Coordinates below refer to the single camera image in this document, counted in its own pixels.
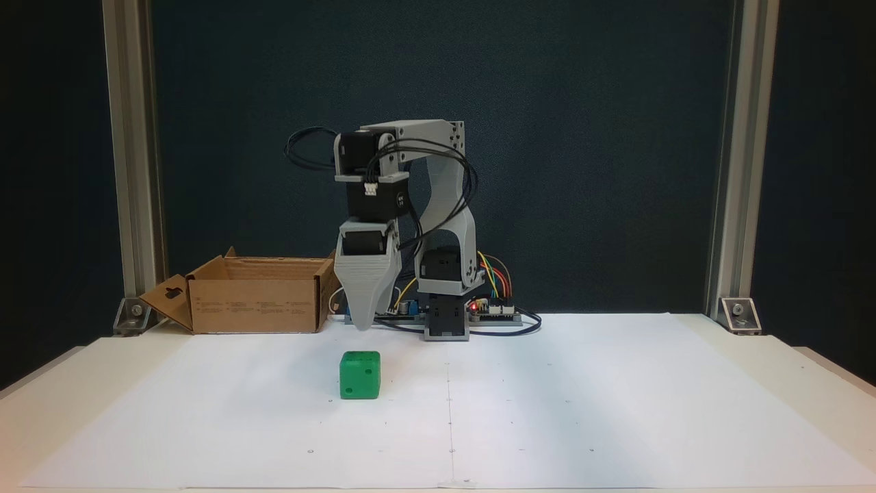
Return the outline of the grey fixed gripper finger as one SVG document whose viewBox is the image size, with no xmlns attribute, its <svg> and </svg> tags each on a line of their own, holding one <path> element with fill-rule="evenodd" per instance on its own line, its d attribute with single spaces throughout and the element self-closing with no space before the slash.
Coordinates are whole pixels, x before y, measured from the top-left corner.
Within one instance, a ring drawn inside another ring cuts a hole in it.
<svg viewBox="0 0 876 493">
<path fill-rule="evenodd" d="M 360 331 L 369 329 L 375 316 L 390 308 L 400 267 L 399 259 L 335 260 L 335 274 L 344 288 L 351 321 Z"/>
</svg>

